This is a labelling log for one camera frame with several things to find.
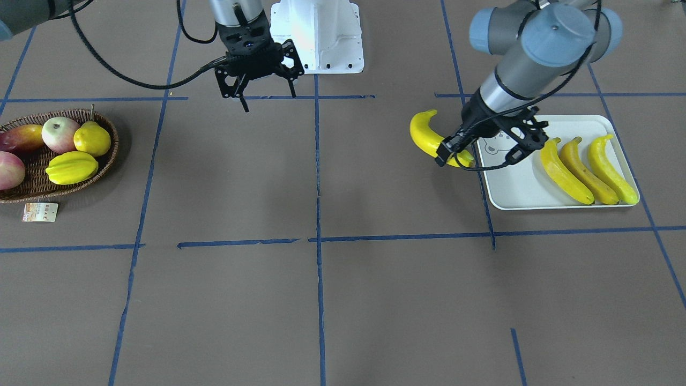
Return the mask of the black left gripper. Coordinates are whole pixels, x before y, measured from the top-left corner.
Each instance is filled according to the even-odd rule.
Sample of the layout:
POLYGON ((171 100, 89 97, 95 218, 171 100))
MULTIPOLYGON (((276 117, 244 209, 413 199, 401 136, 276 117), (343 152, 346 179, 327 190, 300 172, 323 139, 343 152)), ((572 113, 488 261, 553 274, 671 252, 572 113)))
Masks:
POLYGON ((439 143, 435 162, 441 168, 446 165, 456 167, 455 154, 480 138, 493 138, 500 133, 515 141, 512 149, 505 154, 504 164, 507 166, 517 164, 534 151, 541 150, 549 139, 544 131, 548 122, 536 119, 539 111, 536 102, 532 100, 522 107, 507 108, 504 112, 496 113, 488 108, 482 96, 473 96, 461 110, 460 129, 439 143))

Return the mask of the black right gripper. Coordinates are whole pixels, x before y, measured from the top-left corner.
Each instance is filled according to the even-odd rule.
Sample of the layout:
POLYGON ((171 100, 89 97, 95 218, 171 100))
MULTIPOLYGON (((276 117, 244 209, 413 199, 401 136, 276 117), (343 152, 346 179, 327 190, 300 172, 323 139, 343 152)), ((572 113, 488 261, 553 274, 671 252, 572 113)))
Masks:
POLYGON ((215 25, 225 44, 226 54, 214 66, 220 93, 223 98, 238 98, 245 113, 250 112, 243 96, 252 80, 275 74, 288 81, 291 98, 296 98, 295 85, 304 74, 304 67, 294 42, 287 39, 276 42, 270 33, 266 14, 246 25, 215 25))

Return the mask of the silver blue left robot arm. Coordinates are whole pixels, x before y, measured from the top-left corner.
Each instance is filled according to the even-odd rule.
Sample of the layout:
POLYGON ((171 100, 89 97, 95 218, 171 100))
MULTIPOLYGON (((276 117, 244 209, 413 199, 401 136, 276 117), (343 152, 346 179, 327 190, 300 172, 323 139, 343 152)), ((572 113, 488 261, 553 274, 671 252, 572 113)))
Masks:
POLYGON ((436 163, 444 166, 478 139, 501 132, 516 142, 504 166, 542 149, 547 122, 535 114, 549 97, 546 87, 606 57, 623 36, 619 14, 599 1, 516 1, 480 10, 469 28, 471 46, 502 59, 464 105, 459 129, 439 140, 436 163))

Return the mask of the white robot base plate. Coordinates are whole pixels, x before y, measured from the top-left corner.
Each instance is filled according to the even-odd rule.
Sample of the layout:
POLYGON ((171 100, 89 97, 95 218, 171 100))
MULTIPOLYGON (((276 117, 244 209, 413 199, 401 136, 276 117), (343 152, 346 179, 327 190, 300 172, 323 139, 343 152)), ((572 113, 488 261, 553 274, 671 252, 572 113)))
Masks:
POLYGON ((292 40, 307 74, 362 73, 360 8, 350 1, 281 1, 269 11, 272 37, 292 40))

